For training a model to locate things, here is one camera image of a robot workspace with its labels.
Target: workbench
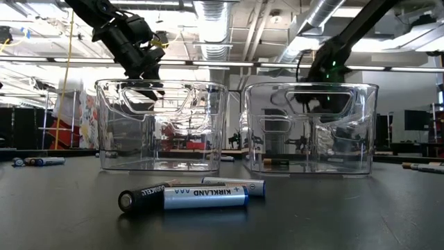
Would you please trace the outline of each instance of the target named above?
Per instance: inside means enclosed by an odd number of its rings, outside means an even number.
[[[217,174],[250,178],[240,162]],[[442,249],[444,175],[375,163],[366,178],[262,177],[246,209],[122,215],[120,191],[200,175],[111,173],[94,157],[65,165],[0,162],[0,249]]]

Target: silver duct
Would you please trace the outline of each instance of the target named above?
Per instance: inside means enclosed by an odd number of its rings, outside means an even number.
[[[201,42],[226,43],[230,23],[231,3],[221,1],[195,1],[194,8],[199,18]],[[227,46],[203,45],[200,47],[205,60],[227,60]],[[223,83],[224,71],[210,70],[210,80]]]
[[[303,41],[299,35],[312,28],[324,25],[334,12],[342,6],[345,0],[313,0],[310,9],[301,14],[304,19],[293,21],[290,27],[290,43],[288,47],[276,58],[276,63],[292,63],[298,54],[308,48],[303,48]]]

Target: duracell text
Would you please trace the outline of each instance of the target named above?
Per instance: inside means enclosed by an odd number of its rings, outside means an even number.
[[[165,189],[164,186],[152,187],[145,190],[142,190],[142,196],[146,196],[149,194],[154,194],[156,192],[162,192]]]
[[[196,190],[193,192],[195,196],[201,195],[224,195],[231,194],[231,190]]]

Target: container rim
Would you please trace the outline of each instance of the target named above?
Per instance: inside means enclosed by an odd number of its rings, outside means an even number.
[[[368,84],[368,83],[292,83],[292,82],[265,82],[265,83],[253,83],[245,87],[244,91],[249,90],[254,87],[267,86],[267,85],[288,85],[288,86],[331,86],[331,87],[372,87],[375,89],[379,89],[379,86],[376,84]]]
[[[95,85],[103,84],[103,82],[138,82],[138,83],[183,83],[183,84],[206,84],[206,85],[214,85],[223,89],[227,89],[227,86],[220,83],[215,83],[211,81],[189,81],[189,80],[153,80],[153,79],[100,79],[95,82]]]

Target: storage bin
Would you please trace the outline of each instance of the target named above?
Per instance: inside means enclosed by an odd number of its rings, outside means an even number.
[[[219,169],[223,85],[194,81],[96,82],[101,167],[109,170]]]
[[[264,173],[369,174],[377,91],[376,85],[346,83],[246,87],[244,165]]]

